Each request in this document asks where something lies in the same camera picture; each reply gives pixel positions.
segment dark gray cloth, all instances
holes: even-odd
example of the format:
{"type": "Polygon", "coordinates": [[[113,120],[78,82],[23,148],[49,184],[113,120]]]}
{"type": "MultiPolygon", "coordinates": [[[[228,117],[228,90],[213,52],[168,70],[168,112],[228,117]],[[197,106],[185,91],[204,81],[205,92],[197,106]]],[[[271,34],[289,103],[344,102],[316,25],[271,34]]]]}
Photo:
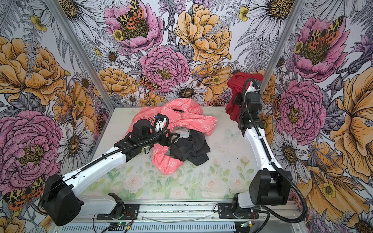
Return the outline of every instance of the dark gray cloth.
{"type": "Polygon", "coordinates": [[[181,161],[189,160],[198,166],[206,162],[210,152],[205,135],[199,131],[190,130],[187,138],[179,138],[177,142],[170,146],[170,156],[181,161]]]}

